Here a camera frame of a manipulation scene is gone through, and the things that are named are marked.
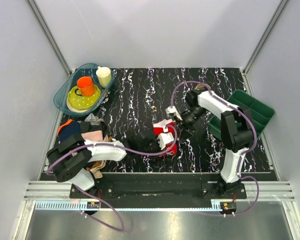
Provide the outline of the red underwear white trim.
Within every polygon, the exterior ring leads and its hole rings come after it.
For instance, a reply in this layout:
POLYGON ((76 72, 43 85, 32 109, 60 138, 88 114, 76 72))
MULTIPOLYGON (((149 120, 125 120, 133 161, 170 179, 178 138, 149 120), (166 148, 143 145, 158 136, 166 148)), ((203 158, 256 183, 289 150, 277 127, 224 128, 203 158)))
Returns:
POLYGON ((152 126, 153 126, 154 134, 158 139, 160 150, 165 151, 171 148, 169 152, 162 154, 161 157, 166 155, 174 156, 177 153, 177 145, 176 143, 173 144, 175 140, 175 132, 171 127, 169 127, 169 126, 175 127, 174 121, 172 119, 164 119, 160 122, 153 123, 152 126))

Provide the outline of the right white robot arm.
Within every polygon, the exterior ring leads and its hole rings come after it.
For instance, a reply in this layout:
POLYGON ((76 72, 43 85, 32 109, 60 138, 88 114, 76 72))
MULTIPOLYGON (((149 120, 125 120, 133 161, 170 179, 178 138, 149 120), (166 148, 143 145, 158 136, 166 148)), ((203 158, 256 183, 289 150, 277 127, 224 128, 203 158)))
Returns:
POLYGON ((222 198, 229 198, 241 184, 240 169, 243 158, 256 145, 257 132, 251 111, 248 107, 229 103, 207 87, 188 91, 185 101, 189 108, 181 114, 178 124, 181 142, 193 136, 196 132, 194 124, 207 111, 221 122, 221 141, 226 152, 216 192, 222 198))

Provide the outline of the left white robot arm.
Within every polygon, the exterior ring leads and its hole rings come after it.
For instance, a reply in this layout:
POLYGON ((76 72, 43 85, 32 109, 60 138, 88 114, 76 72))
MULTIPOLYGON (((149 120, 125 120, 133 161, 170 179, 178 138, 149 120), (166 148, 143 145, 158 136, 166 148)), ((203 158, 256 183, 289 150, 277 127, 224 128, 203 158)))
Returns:
POLYGON ((59 142, 46 156, 49 167, 45 173, 54 176, 58 183, 70 182, 80 188, 87 198, 98 193, 95 183, 95 163, 106 161, 120 162, 129 153, 146 157, 162 156, 167 152, 163 133, 139 132, 138 135, 123 140, 105 140, 102 131, 97 130, 90 140, 78 131, 60 131, 59 142))

